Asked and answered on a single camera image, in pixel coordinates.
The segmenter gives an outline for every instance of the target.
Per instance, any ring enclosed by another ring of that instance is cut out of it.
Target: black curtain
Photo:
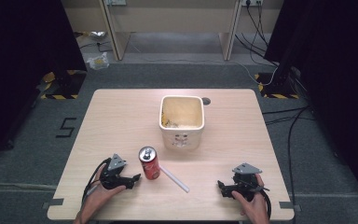
[[[318,20],[309,27],[311,33],[291,65],[300,69],[327,138],[358,180],[358,1],[316,2],[323,4]],[[284,1],[267,59],[282,60],[305,5]]]
[[[60,0],[0,1],[0,142],[43,75],[84,70]]]

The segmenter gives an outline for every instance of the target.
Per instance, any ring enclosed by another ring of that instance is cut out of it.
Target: metal bracket
[[[255,168],[253,165],[248,163],[243,163],[237,167],[235,167],[232,172],[239,175],[252,175],[252,174],[261,174],[263,171]]]
[[[126,162],[124,160],[122,160],[118,154],[114,154],[112,157],[112,160],[109,163],[109,166],[107,168],[108,171],[114,170],[114,169],[118,169],[120,167],[123,167],[126,165]]]

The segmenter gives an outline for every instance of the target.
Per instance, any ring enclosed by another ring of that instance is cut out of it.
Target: wrist
[[[91,211],[89,206],[86,206],[83,204],[80,211],[76,215],[76,219],[74,221],[74,224],[87,224],[91,220],[94,212]]]
[[[269,224],[269,218],[267,214],[256,214],[252,218],[253,224]]]

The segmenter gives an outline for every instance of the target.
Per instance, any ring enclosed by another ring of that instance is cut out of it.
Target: human hand
[[[261,176],[259,174],[255,174],[255,177],[257,179],[258,185],[264,187],[264,182],[261,179]],[[238,202],[240,202],[242,206],[242,216],[247,216],[254,224],[269,223],[266,200],[260,192],[255,194],[251,202],[246,201],[246,199],[235,190],[233,190],[231,194]]]
[[[74,224],[88,223],[90,219],[116,194],[126,189],[126,186],[118,186],[114,189],[106,189],[101,184],[100,175],[104,165],[100,167],[95,175],[94,182],[92,183],[89,195],[84,199],[80,211],[77,213]]]

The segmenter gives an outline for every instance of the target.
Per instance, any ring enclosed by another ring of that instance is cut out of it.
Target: gray carpet
[[[267,66],[248,69],[252,76],[273,71]],[[303,98],[261,97],[257,85],[239,65],[116,63],[104,70],[90,69],[76,100],[38,99],[17,132],[15,147],[0,151],[0,223],[67,223],[48,220],[44,203],[53,197],[92,94],[98,89],[151,88],[253,89],[263,112],[308,104]],[[266,114],[264,118],[269,123],[296,113]],[[56,138],[68,133],[60,130],[65,118],[76,118],[66,122],[75,127],[72,136]],[[268,125],[290,195],[287,139],[292,122]],[[294,126],[291,151],[295,199],[301,208],[296,223],[358,223],[358,183],[349,167],[335,157],[311,110]]]

